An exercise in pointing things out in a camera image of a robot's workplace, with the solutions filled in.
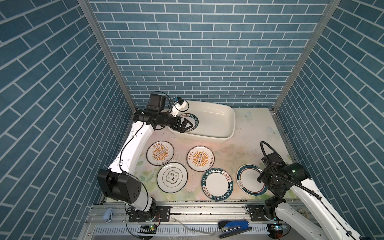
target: stapler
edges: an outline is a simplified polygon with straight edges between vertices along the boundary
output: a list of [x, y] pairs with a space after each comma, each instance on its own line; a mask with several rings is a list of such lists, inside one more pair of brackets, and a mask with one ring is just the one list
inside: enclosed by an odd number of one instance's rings
[[226, 238], [252, 230], [248, 221], [220, 221], [218, 222], [218, 228], [222, 232], [219, 238]]

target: blue brick wall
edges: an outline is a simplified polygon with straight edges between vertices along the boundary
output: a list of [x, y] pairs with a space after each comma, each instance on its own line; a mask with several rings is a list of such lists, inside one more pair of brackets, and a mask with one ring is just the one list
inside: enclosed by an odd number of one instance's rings
[[94, 1], [135, 103], [272, 107], [328, 0]]
[[342, 0], [278, 116], [336, 210], [367, 237], [384, 226], [384, 1]]
[[130, 113], [76, 0], [0, 1], [0, 239], [78, 237]]

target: white dish tub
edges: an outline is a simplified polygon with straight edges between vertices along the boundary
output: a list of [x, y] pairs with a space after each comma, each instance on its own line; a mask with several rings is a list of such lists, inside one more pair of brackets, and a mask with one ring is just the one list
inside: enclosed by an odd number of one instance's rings
[[189, 109], [184, 113], [191, 113], [199, 119], [196, 129], [180, 133], [168, 127], [177, 137], [184, 137], [198, 141], [225, 142], [235, 132], [235, 112], [227, 106], [217, 103], [188, 101]]

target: floral tablecloth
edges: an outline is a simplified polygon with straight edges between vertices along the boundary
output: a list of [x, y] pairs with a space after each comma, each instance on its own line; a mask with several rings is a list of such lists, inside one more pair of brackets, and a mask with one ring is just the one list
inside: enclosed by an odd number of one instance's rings
[[[267, 199], [273, 194], [267, 191], [260, 196], [251, 196], [241, 190], [236, 181], [237, 170], [244, 164], [254, 164], [264, 169], [261, 161], [263, 157], [260, 141], [269, 143], [284, 161], [292, 163], [291, 157], [280, 137], [277, 127], [268, 109], [234, 109], [236, 116], [235, 133], [225, 143], [212, 143], [195, 141], [175, 137], [167, 128], [155, 131], [147, 141], [137, 163], [135, 176], [147, 187], [150, 196], [157, 201], [191, 201], [210, 200], [201, 187], [201, 178], [204, 172], [196, 172], [187, 164], [187, 154], [195, 146], [206, 146], [215, 155], [213, 167], [221, 168], [230, 174], [233, 180], [233, 192], [227, 200]], [[157, 174], [161, 166], [151, 165], [146, 159], [148, 148], [157, 141], [170, 142], [175, 153], [171, 162], [179, 162], [185, 166], [188, 172], [188, 181], [183, 189], [176, 193], [165, 193], [157, 185]], [[266, 153], [272, 151], [265, 147]], [[288, 191], [286, 199], [297, 199], [291, 191]]]

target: plate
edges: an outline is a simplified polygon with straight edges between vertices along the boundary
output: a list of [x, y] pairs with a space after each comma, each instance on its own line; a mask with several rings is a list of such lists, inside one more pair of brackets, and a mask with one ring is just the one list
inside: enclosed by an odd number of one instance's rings
[[197, 172], [207, 171], [213, 166], [214, 162], [214, 153], [207, 147], [194, 147], [187, 154], [188, 166]]
[[231, 176], [220, 168], [206, 171], [201, 179], [201, 187], [207, 197], [215, 201], [223, 201], [233, 192]]
[[185, 167], [177, 162], [163, 166], [157, 174], [157, 185], [166, 193], [180, 191], [187, 183], [188, 173]]
[[173, 153], [173, 146], [169, 142], [155, 142], [147, 150], [147, 160], [152, 165], [161, 166], [172, 159]]
[[252, 196], [259, 196], [267, 191], [264, 183], [257, 181], [261, 170], [258, 166], [252, 164], [243, 165], [237, 170], [236, 179], [240, 188]]
[[192, 130], [195, 130], [199, 125], [199, 119], [196, 117], [196, 115], [193, 115], [192, 113], [183, 113], [180, 115], [180, 117], [181, 117], [181, 122], [183, 122], [184, 118], [186, 118], [190, 123], [192, 123], [193, 127], [191, 127], [185, 132], [190, 132]]

